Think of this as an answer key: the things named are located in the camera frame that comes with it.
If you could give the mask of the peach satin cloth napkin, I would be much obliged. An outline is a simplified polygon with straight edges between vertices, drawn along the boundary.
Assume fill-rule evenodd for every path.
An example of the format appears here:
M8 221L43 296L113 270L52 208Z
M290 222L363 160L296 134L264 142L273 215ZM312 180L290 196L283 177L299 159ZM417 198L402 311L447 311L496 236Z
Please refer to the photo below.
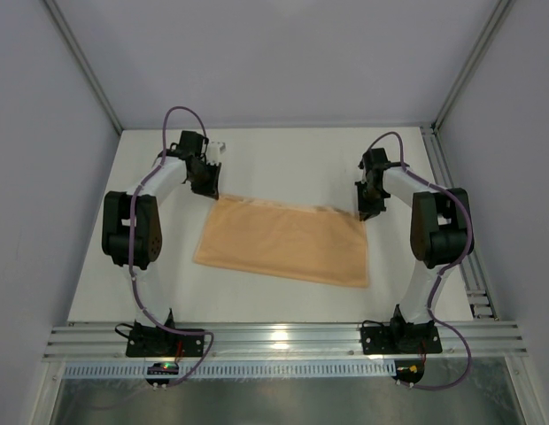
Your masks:
M208 214L194 261L338 287L369 285L365 225L328 206L222 196Z

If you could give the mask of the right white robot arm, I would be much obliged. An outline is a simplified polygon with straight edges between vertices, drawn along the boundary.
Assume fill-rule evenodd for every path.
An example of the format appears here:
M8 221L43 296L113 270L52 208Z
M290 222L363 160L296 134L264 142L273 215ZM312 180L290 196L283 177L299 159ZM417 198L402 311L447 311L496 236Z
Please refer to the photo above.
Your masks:
M401 200L411 209L409 243L415 258L411 280L390 321L360 325L363 353L438 354L442 345L433 316L437 295L453 263L474 248L468 193L425 183L408 166L390 161L383 148L368 149L360 169L363 176L355 183L359 220L384 213L391 197Z

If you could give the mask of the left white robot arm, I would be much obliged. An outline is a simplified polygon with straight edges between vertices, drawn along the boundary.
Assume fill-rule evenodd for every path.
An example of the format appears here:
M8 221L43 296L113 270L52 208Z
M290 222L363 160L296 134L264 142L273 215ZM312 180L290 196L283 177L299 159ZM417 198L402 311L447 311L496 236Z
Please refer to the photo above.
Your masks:
M165 144L151 170L126 191L104 197L101 246L130 280L136 318L129 325L130 358L188 357L204 354L203 329L178 329L159 279L156 261L164 235L159 208L184 183L195 195L218 199L224 143L183 130L176 143Z

